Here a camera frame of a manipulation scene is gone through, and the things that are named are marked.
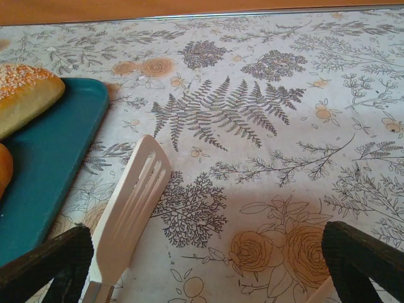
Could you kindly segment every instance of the white spatula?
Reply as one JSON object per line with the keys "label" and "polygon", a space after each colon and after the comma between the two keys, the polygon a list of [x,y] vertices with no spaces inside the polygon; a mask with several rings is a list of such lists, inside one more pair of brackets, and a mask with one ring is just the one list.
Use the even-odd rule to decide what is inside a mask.
{"label": "white spatula", "polygon": [[91,282],[82,303],[109,302],[170,175],[161,146],[152,136],[142,137],[94,231]]}

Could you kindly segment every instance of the printed oilcloth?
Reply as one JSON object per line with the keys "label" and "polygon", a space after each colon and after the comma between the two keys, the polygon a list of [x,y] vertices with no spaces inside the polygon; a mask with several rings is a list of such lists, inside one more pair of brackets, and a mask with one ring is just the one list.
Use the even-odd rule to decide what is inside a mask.
{"label": "printed oilcloth", "polygon": [[0,62],[109,89],[51,236],[94,230],[152,134],[172,178],[114,302],[303,303],[329,274],[330,220],[404,251],[403,24],[383,10],[0,28]]}

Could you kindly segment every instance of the sesame seed bun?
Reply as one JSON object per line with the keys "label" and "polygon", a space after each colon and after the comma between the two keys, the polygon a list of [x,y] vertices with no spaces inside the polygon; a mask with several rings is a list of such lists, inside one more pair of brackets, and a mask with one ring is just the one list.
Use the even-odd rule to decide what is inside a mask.
{"label": "sesame seed bun", "polygon": [[64,89],[62,80],[44,68],[0,65],[0,140],[47,110]]}

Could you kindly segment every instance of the floral tablecloth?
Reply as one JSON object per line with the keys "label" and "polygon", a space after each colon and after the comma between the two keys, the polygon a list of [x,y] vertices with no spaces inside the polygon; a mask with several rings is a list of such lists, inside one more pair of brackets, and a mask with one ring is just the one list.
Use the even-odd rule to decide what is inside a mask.
{"label": "floral tablecloth", "polygon": [[384,10],[0,28],[0,61],[109,88],[51,236],[93,231],[153,134],[172,178],[113,301],[303,303],[328,276],[329,220],[404,251],[403,21]]}

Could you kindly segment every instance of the blue plastic tray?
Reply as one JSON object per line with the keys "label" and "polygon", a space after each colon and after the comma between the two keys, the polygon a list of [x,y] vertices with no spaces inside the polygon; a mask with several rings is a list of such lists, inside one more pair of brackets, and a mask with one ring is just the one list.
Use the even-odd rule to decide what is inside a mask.
{"label": "blue plastic tray", "polygon": [[107,109],[102,82],[62,80],[62,98],[2,142],[15,170],[0,201],[0,266],[43,241]]}

